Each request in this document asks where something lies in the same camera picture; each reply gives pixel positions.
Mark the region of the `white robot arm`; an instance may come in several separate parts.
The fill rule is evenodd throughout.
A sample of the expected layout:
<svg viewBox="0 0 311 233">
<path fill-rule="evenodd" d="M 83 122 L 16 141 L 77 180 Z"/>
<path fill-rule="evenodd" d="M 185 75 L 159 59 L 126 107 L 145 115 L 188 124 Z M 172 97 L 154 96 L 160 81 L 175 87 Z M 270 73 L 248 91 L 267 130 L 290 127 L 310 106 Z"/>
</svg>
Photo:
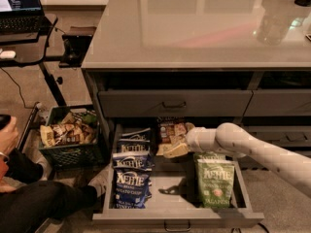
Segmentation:
<svg viewBox="0 0 311 233">
<path fill-rule="evenodd" d="M 194 127 L 182 142 L 163 153 L 175 158 L 189 152 L 213 151 L 228 156 L 253 158 L 294 188 L 311 197 L 311 159 L 259 140 L 234 123 L 222 123 L 215 129 Z"/>
</svg>

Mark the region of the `person's hand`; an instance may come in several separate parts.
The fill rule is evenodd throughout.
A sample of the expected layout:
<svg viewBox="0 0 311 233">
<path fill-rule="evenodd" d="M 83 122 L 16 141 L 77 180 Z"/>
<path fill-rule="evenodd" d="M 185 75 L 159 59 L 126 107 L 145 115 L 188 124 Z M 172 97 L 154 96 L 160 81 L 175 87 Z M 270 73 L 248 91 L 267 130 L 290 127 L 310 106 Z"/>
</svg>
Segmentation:
<svg viewBox="0 0 311 233">
<path fill-rule="evenodd" d="M 9 156 L 12 150 L 17 146 L 17 141 L 17 118 L 12 116 L 9 124 L 0 130 L 0 156 Z"/>
</svg>

